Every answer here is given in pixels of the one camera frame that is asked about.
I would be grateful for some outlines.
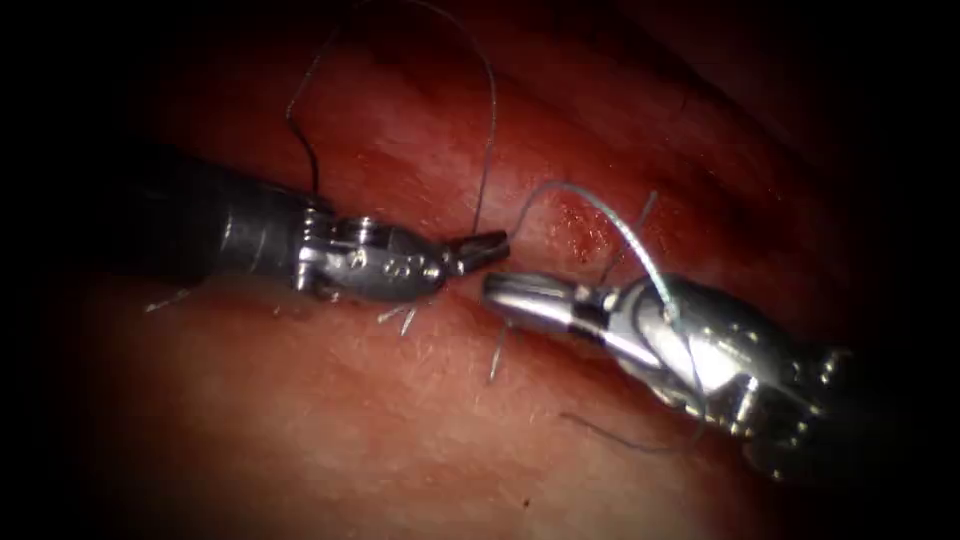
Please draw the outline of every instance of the reflective metal surface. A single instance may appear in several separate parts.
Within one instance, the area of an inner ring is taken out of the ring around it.
[[[747,455],[755,459],[748,461],[770,477],[788,476],[787,460],[778,466],[777,456],[803,450],[828,416],[819,397],[844,352],[801,346],[752,306],[679,276],[665,278],[679,307],[677,324],[667,321],[645,279],[616,289],[492,273],[484,303],[523,327],[573,333],[605,347],[669,407],[702,415],[731,436],[765,441],[751,447]],[[791,456],[789,467],[803,470],[797,460]]]

